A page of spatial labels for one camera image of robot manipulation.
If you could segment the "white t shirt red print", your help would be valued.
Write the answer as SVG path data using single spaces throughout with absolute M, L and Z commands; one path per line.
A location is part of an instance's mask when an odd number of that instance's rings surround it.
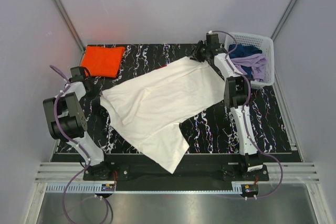
M 224 98 L 224 80 L 189 57 L 106 89 L 100 104 L 118 134 L 174 173 L 189 148 L 180 123 Z

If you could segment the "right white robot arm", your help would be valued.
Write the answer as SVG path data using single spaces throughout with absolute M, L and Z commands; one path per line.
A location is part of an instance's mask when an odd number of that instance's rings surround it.
M 250 79 L 233 64 L 229 57 L 231 52 L 220 46 L 218 33 L 209 31 L 206 39 L 197 43 L 191 59 L 199 62 L 212 60 L 225 80 L 224 103 L 235 121 L 240 155 L 238 168 L 228 175 L 239 175 L 244 180 L 257 181 L 262 175 L 263 160 L 250 120 Z

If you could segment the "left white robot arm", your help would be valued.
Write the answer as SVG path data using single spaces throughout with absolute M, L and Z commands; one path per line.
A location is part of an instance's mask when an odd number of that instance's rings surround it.
M 43 101 L 49 133 L 55 140 L 73 147 L 84 159 L 85 180 L 107 180 L 113 175 L 113 167 L 104 151 L 94 143 L 88 133 L 87 120 L 80 100 L 94 93 L 91 74 L 86 67 L 70 69 L 71 77 L 57 67 L 50 68 L 65 81 L 58 95 Z

